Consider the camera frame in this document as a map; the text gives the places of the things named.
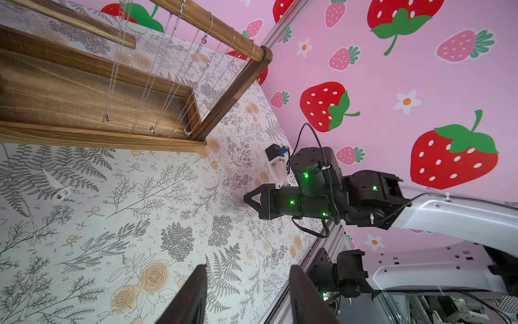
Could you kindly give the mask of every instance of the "red strawberry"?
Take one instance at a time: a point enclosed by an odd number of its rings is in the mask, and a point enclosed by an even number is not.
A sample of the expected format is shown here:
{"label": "red strawberry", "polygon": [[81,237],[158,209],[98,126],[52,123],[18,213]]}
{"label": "red strawberry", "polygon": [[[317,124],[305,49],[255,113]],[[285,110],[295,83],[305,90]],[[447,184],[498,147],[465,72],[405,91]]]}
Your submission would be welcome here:
{"label": "red strawberry", "polygon": [[103,9],[101,9],[101,12],[107,13],[109,15],[112,15],[114,17],[123,17],[123,19],[131,22],[137,22],[135,19],[131,18],[124,9],[121,8],[120,4],[111,4],[105,6]]}
{"label": "red strawberry", "polygon": [[263,26],[262,19],[252,21],[251,23],[248,24],[247,30],[243,31],[242,34],[244,37],[250,39],[250,37],[254,37],[255,35],[257,35],[257,33],[259,32],[259,30],[261,29],[262,26]]}
{"label": "red strawberry", "polygon": [[394,37],[386,52],[389,55],[398,35],[415,33],[439,11],[444,0],[372,0],[367,13],[371,31],[381,39]]}
{"label": "red strawberry", "polygon": [[300,108],[313,128],[329,132],[340,126],[344,116],[356,117],[359,112],[346,114],[349,95],[338,82],[326,82],[311,87],[300,96]]}
{"label": "red strawberry", "polygon": [[286,13],[292,2],[295,0],[275,0],[274,3],[274,20],[278,23],[282,15]]}
{"label": "red strawberry", "polygon": [[346,12],[346,3],[347,0],[331,0],[331,4],[327,6],[325,10],[325,26],[327,28],[333,28],[340,19],[342,19],[343,14]]}
{"label": "red strawberry", "polygon": [[329,67],[335,70],[343,71],[349,64],[354,65],[358,60],[358,46],[349,48],[340,48],[335,54],[329,59]]}
{"label": "red strawberry", "polygon": [[487,30],[482,30],[477,35],[471,30],[462,31],[437,47],[437,57],[453,63],[462,62],[468,57],[476,59],[480,53],[489,52],[495,43],[492,37],[493,34]]}
{"label": "red strawberry", "polygon": [[448,125],[419,137],[412,148],[410,176],[420,185],[436,189],[464,184],[489,173],[498,163],[494,140],[475,133],[482,111],[475,111],[473,128]]}
{"label": "red strawberry", "polygon": [[352,148],[350,146],[346,146],[336,153],[336,159],[347,165],[352,165],[354,162],[360,163],[364,156],[363,148]]}
{"label": "red strawberry", "polygon": [[275,108],[282,108],[290,101],[290,94],[287,91],[277,91],[270,99],[270,103]]}
{"label": "red strawberry", "polygon": [[283,43],[283,44],[286,44],[287,42],[290,41],[290,38],[292,36],[292,29],[291,27],[288,27],[288,29],[286,30],[286,32],[284,34],[282,34],[282,37],[277,41],[277,43]]}
{"label": "red strawberry", "polygon": [[[248,57],[244,56],[243,54],[239,53],[238,51],[228,52],[227,54],[232,56],[232,57],[235,57],[235,58],[238,58],[238,59],[242,59],[244,61],[246,61],[246,59],[248,58]],[[266,76],[267,75],[268,75],[268,66],[261,73],[261,75],[259,75],[259,77],[257,78],[257,82],[259,82],[259,85],[263,84],[264,80],[266,80]]]}

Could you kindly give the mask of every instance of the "wooden jewelry display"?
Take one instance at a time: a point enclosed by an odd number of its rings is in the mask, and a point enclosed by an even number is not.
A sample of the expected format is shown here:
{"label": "wooden jewelry display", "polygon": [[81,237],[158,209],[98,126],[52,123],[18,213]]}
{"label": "wooden jewelry display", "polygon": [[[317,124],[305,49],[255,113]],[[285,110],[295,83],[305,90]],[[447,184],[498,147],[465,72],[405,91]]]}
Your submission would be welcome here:
{"label": "wooden jewelry display", "polygon": [[[122,17],[117,17],[119,24],[114,28],[51,0],[11,1],[116,41],[117,49],[135,48],[135,37],[126,31],[128,21]],[[0,142],[203,150],[207,135],[268,66],[272,53],[236,33],[192,0],[152,1],[171,13],[169,20],[174,21],[175,15],[176,21],[172,34],[162,35],[149,72],[0,25]],[[132,0],[121,4],[131,10]],[[163,63],[160,48],[165,38],[173,37],[181,20],[205,34],[197,47],[192,44],[194,54],[188,51],[182,58],[174,78],[180,82],[175,82],[153,71]],[[206,116],[200,116],[196,89],[182,80],[208,36],[249,57],[249,61]],[[213,52],[205,71],[211,64],[219,65],[224,55]]]}

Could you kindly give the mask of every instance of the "white plastic hook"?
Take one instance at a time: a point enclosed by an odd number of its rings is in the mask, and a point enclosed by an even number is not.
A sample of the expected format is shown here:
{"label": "white plastic hook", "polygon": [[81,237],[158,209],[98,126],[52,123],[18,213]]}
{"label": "white plastic hook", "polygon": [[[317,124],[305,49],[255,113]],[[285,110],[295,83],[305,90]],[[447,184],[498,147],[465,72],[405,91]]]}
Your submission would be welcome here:
{"label": "white plastic hook", "polygon": [[41,169],[41,170],[47,177],[47,181],[49,182],[50,186],[53,187],[54,189],[56,189],[56,192],[54,193],[54,195],[52,195],[52,198],[50,199],[50,201],[54,205],[59,205],[65,198],[67,198],[72,193],[70,186],[63,187],[63,185],[59,181],[54,179],[54,177],[51,176],[47,171],[45,171],[43,169]]}

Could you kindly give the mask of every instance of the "wooden tray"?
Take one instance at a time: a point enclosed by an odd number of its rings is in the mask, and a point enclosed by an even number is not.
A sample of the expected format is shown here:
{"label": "wooden tray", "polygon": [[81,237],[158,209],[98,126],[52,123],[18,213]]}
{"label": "wooden tray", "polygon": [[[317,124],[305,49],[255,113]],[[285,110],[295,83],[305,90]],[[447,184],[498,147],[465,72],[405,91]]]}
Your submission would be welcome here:
{"label": "wooden tray", "polygon": [[[113,62],[0,25],[0,142],[185,152],[205,141],[187,140],[188,121],[197,124],[193,90],[183,84],[159,124],[167,93],[178,84],[157,77],[134,134],[131,129],[149,74],[120,65],[110,122],[102,122]],[[191,107],[167,138],[189,99]]]}

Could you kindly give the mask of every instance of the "white flower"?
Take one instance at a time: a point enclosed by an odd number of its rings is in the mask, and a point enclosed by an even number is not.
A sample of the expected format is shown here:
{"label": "white flower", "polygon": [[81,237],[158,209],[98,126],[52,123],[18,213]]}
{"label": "white flower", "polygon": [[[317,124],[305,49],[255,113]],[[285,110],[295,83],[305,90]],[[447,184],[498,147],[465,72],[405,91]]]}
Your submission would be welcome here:
{"label": "white flower", "polygon": [[385,247],[383,243],[381,243],[381,236],[372,237],[372,235],[367,235],[369,240],[365,241],[365,244],[372,246],[374,251],[377,251],[380,247]]}
{"label": "white flower", "polygon": [[410,93],[407,95],[398,93],[397,99],[399,102],[394,106],[394,109],[403,109],[405,115],[408,115],[412,107],[421,105],[421,101],[415,98],[416,94],[417,90],[410,91]]}
{"label": "white flower", "polygon": [[302,54],[302,57],[306,58],[306,56],[308,55],[308,52],[312,48],[313,48],[313,46],[311,46],[309,44],[309,37],[308,37],[308,38],[306,38],[305,41],[298,42],[298,52],[297,52],[297,55],[301,55]]}

